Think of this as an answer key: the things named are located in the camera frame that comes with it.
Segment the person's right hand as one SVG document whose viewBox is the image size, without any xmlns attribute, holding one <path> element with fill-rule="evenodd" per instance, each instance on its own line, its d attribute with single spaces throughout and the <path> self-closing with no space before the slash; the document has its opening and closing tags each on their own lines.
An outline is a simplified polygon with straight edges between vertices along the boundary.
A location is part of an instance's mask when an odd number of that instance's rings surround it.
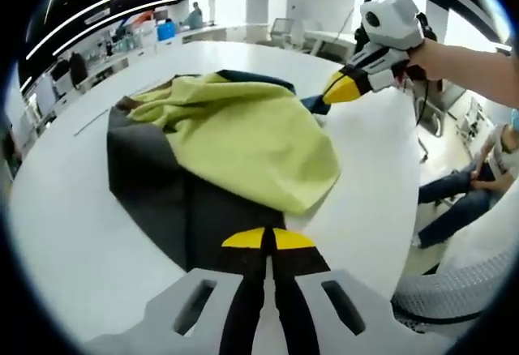
<svg viewBox="0 0 519 355">
<path fill-rule="evenodd" d="M 446 79 L 443 68 L 446 45 L 431 39 L 425 39 L 420 46 L 412 48 L 408 55 L 408 66 L 418 66 L 425 71 L 429 80 Z"/>
</svg>

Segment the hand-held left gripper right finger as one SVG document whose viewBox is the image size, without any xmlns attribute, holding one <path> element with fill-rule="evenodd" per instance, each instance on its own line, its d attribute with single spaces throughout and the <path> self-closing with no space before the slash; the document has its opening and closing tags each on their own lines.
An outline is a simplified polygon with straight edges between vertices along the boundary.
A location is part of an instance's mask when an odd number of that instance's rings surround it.
<svg viewBox="0 0 519 355">
<path fill-rule="evenodd" d="M 290 354 L 388 354 L 399 327 L 387 300 L 332 270 L 300 233 L 270 232 L 275 300 Z"/>
</svg>

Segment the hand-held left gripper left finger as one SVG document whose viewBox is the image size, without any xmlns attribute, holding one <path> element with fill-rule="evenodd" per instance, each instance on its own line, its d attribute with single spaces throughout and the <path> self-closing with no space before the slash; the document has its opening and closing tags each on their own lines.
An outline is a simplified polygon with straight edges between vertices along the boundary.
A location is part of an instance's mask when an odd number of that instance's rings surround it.
<svg viewBox="0 0 519 355">
<path fill-rule="evenodd" d="M 241 276 L 225 316 L 220 354 L 251 354 L 264 305 L 264 280 L 268 256 L 268 229 L 239 232 L 226 239 L 216 261 L 216 270 Z"/>
</svg>

